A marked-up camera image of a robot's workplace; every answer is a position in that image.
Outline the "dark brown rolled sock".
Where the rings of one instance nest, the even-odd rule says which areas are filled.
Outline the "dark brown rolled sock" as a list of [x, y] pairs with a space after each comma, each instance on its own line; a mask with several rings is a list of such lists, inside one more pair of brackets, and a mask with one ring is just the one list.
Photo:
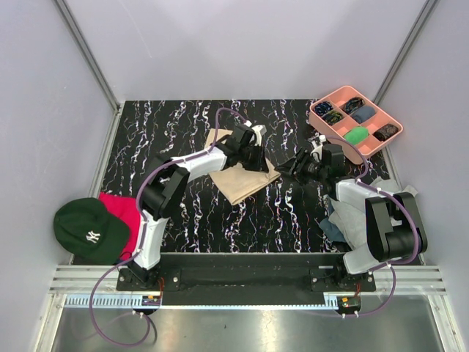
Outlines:
[[392, 136], [399, 132], [399, 128], [390, 123], [384, 125], [383, 127], [377, 129], [373, 136], [380, 142], [385, 142], [390, 139]]

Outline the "aluminium frame rail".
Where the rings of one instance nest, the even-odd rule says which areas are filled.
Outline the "aluminium frame rail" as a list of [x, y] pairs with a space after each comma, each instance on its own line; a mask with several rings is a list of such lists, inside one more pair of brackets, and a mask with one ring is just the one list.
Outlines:
[[120, 102], [117, 100], [115, 94], [111, 89], [110, 84], [108, 83], [106, 77], [103, 74], [103, 71], [100, 69], [95, 55], [92, 53], [92, 50], [78, 24], [78, 21], [76, 20], [72, 10], [70, 9], [69, 4], [65, 0], [53, 0], [52, 2], [59, 11], [60, 16], [62, 17], [62, 20], [65, 23], [65, 26], [67, 27], [75, 44], [78, 46], [78, 50], [84, 58], [87, 67], [89, 68], [91, 74], [96, 80], [96, 83], [99, 86], [101, 92], [103, 93], [108, 105], [111, 107], [113, 112], [118, 111], [120, 107]]

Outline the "grey t-shirt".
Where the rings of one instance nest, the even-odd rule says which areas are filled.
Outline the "grey t-shirt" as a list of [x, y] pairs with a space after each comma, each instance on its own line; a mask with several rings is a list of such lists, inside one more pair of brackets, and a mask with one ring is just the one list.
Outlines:
[[[381, 188], [390, 194], [401, 191], [411, 193], [413, 196], [418, 194], [412, 186], [401, 189], [395, 180], [384, 180], [381, 177], [375, 179], [371, 186]], [[352, 205], [333, 199], [329, 200], [329, 205], [333, 208], [329, 211], [329, 222], [339, 229], [348, 246], [353, 250], [364, 245], [366, 243], [366, 214]]]

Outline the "blue patterned rolled sock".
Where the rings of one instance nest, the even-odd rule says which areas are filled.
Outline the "blue patterned rolled sock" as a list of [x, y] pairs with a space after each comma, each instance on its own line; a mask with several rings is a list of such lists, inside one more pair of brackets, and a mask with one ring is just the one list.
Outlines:
[[320, 102], [317, 105], [315, 105], [313, 108], [314, 113], [319, 117], [322, 117], [323, 115], [327, 114], [331, 110], [333, 110], [333, 106], [328, 101]]

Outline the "pink divided tray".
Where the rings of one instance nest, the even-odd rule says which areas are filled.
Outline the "pink divided tray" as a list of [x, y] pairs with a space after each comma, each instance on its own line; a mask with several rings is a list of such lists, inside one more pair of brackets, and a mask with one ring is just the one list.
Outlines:
[[[376, 110], [376, 114], [362, 124], [357, 123], [350, 115], [346, 114], [342, 110], [344, 104], [350, 98], [357, 96], [362, 97], [365, 100], [364, 106], [372, 106]], [[333, 126], [329, 126], [322, 117], [317, 116], [314, 113], [313, 108], [315, 105], [323, 101], [331, 103], [333, 110], [342, 113], [344, 115], [344, 119]], [[371, 158], [385, 146], [390, 144], [403, 131], [403, 126], [400, 122], [395, 120], [365, 95], [361, 94], [351, 86], [340, 87], [325, 97], [314, 101], [311, 103], [309, 110], [309, 124], [320, 134], [325, 135], [329, 142], [340, 144], [343, 147], [345, 157], [356, 165], [362, 164], [363, 158]], [[399, 132], [387, 141], [380, 142], [373, 136], [373, 133], [388, 123], [397, 126], [399, 128]], [[344, 139], [344, 135], [357, 126], [367, 128], [369, 136], [360, 144], [352, 145]]]

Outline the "yellow patterned rolled sock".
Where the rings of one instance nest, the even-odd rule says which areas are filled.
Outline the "yellow patterned rolled sock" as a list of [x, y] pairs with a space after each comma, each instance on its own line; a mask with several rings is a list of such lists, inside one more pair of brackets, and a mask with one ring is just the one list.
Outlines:
[[329, 125], [333, 126], [336, 123], [342, 121], [344, 119], [344, 115], [338, 111], [331, 110], [328, 113], [322, 116], [322, 119]]

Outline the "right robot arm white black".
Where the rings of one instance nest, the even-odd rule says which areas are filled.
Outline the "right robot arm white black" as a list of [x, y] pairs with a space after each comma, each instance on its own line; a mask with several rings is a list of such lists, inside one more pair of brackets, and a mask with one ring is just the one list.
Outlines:
[[426, 232], [416, 198], [407, 191], [390, 192], [363, 183], [344, 170], [344, 151], [339, 144], [326, 143], [315, 150], [300, 149], [276, 167], [284, 177], [305, 185], [321, 183], [333, 209], [351, 212], [342, 216], [346, 230], [358, 230], [364, 243], [342, 257], [333, 272], [340, 290], [357, 285], [359, 274], [388, 264], [407, 264], [428, 248]]

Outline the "green rolled sock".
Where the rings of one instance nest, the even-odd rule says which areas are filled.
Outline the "green rolled sock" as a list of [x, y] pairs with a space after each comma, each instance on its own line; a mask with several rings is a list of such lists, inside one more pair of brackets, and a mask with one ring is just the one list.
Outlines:
[[357, 126], [344, 135], [344, 139], [352, 145], [363, 142], [369, 136], [369, 131], [363, 126]]

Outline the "blue folded cloth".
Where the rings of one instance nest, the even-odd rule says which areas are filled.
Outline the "blue folded cloth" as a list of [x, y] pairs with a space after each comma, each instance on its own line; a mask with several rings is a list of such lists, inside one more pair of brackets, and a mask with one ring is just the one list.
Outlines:
[[330, 242], [346, 243], [346, 239], [341, 230], [333, 224], [329, 217], [334, 212], [334, 208], [330, 199], [328, 199], [328, 209], [326, 217], [319, 222], [320, 229], [324, 232], [325, 236]]

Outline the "red folded cloth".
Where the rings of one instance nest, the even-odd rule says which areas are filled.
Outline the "red folded cloth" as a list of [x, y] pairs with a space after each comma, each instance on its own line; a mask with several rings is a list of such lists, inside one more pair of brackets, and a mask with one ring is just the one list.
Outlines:
[[136, 207], [136, 200], [132, 197], [121, 197], [103, 192], [100, 193], [98, 199], [111, 214], [129, 227], [128, 242], [120, 255], [121, 260], [127, 260], [132, 256], [139, 238], [141, 216]]

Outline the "dark green baseball cap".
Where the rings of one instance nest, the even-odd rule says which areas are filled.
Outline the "dark green baseball cap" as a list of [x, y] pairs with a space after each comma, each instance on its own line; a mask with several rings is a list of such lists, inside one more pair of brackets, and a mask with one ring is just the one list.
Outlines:
[[129, 227], [96, 198], [75, 199], [54, 215], [53, 233], [68, 252], [98, 265], [112, 265], [130, 238]]

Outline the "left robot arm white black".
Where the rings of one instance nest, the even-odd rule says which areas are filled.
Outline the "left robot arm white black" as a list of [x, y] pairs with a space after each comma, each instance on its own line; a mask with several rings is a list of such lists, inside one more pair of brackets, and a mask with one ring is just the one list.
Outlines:
[[168, 220], [181, 203], [186, 187], [192, 181], [213, 172], [241, 166], [248, 172], [267, 174], [262, 137], [264, 125], [246, 122], [214, 144], [197, 153], [166, 158], [158, 155], [152, 162], [154, 169], [146, 173], [136, 197], [141, 214], [141, 226], [136, 248], [128, 262], [133, 282], [142, 290], [151, 290], [158, 283], [156, 267], [160, 262], [160, 248]]

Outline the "dark multicolour rolled sock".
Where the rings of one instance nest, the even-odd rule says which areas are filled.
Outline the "dark multicolour rolled sock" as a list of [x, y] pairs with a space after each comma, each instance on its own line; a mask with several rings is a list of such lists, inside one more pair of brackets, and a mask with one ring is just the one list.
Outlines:
[[350, 98], [343, 106], [342, 110], [348, 114], [351, 115], [354, 111], [359, 109], [365, 104], [365, 100], [362, 97], [354, 97]]

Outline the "beige cloth napkin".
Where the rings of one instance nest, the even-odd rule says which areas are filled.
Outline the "beige cloth napkin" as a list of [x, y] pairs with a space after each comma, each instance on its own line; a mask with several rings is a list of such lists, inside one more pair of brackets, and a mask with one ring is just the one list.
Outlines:
[[[219, 129], [217, 133], [217, 144], [215, 148], [223, 151], [223, 137], [230, 134], [231, 130]], [[211, 146], [215, 139], [215, 129], [211, 128], [205, 142], [205, 147]], [[245, 198], [267, 187], [270, 183], [279, 178], [280, 174], [266, 158], [269, 172], [249, 172], [244, 170], [241, 164], [237, 164], [228, 169], [213, 171], [209, 176], [217, 189], [229, 200], [231, 205], [242, 202]]]

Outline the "grey-blue rolled sock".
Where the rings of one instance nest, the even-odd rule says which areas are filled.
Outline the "grey-blue rolled sock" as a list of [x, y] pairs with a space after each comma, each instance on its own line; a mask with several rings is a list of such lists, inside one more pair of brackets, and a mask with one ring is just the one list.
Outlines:
[[365, 123], [376, 114], [372, 106], [362, 106], [356, 109], [350, 116], [359, 124]]

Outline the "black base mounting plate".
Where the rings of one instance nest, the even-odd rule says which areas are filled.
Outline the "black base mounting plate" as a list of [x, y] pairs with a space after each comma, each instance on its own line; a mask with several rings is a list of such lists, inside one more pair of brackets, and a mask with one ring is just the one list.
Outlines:
[[193, 287], [294, 287], [313, 292], [376, 290], [368, 272], [346, 272], [342, 254], [164, 253], [152, 269], [135, 263], [119, 271], [118, 291], [181, 292]]

